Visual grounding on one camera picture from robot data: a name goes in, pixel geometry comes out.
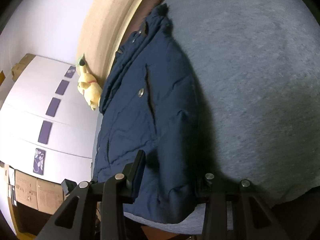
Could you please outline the white wardrobe with purple panels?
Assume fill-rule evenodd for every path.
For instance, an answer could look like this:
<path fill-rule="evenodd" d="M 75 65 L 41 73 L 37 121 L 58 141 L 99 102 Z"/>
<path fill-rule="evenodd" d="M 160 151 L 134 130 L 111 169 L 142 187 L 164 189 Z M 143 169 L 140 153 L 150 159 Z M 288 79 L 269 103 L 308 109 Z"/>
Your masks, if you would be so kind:
<path fill-rule="evenodd" d="M 91 179 L 98 114 L 78 92 L 78 78 L 69 64 L 40 56 L 31 60 L 1 108 L 4 166 L 59 185 L 64 179 Z M 51 215 L 15 204 L 4 179 L 15 229 L 38 234 Z"/>

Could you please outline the cardboard boxes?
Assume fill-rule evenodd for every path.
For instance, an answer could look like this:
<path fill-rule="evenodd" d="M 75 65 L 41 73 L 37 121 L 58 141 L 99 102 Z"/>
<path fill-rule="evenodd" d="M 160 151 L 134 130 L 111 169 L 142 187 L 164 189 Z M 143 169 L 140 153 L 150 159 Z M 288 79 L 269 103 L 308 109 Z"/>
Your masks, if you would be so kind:
<path fill-rule="evenodd" d="M 5 165 L 5 175 L 14 203 L 37 211 L 54 214 L 64 201 L 62 186 Z"/>

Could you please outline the green plush leaf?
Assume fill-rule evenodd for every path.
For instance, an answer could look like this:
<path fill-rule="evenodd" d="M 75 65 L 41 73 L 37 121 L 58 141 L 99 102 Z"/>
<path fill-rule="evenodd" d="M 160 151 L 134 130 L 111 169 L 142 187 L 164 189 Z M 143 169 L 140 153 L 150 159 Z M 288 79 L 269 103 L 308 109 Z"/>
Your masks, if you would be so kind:
<path fill-rule="evenodd" d="M 79 57 L 76 66 L 80 67 L 80 66 L 85 66 L 86 65 L 86 61 L 85 61 L 85 55 L 83 54 L 82 56 Z"/>

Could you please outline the navy blue puffer jacket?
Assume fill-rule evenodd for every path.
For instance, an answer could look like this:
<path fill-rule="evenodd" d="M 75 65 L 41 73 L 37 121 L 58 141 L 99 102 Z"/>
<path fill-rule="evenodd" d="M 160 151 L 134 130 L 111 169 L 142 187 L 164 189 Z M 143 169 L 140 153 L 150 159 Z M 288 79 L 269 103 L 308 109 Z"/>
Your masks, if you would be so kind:
<path fill-rule="evenodd" d="M 155 7 L 116 52 L 100 99 L 93 177 L 107 181 L 134 161 L 146 167 L 124 210 L 165 224 L 186 219 L 210 172 L 209 117 L 192 66 L 172 36 L 166 4 Z"/>

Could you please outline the pink pillow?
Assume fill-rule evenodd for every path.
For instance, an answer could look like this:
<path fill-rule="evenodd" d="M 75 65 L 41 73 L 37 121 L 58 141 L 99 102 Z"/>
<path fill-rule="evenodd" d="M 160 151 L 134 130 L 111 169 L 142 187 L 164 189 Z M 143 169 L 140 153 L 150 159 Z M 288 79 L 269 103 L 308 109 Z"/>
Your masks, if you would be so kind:
<path fill-rule="evenodd" d="M 152 9 L 159 5 L 160 2 L 161 0 L 142 0 L 125 31 L 120 46 L 125 43 L 132 32 L 139 30 L 141 24 L 144 21 L 144 18 L 146 18 L 146 16 L 150 14 Z"/>

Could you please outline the grey bed sheet mattress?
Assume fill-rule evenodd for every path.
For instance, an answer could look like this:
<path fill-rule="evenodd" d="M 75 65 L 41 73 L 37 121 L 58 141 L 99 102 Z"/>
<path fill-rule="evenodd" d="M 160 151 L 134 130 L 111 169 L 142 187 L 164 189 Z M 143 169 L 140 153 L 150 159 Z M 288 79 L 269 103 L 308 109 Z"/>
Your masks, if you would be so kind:
<path fill-rule="evenodd" d="M 319 239 L 319 25 L 302 0 L 167 0 L 209 117 L 212 173 L 249 180 L 290 239 Z M 199 234 L 209 184 L 176 224 Z"/>

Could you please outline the yellow Pikachu plush toy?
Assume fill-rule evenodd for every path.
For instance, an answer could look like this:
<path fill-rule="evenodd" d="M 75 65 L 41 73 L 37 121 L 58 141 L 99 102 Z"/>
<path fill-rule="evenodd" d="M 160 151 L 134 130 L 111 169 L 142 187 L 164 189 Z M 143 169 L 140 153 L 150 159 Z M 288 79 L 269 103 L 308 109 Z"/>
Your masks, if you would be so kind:
<path fill-rule="evenodd" d="M 89 73 L 87 65 L 78 67 L 78 72 L 78 91 L 83 95 L 91 110 L 95 111 L 100 104 L 102 88 L 96 78 Z"/>

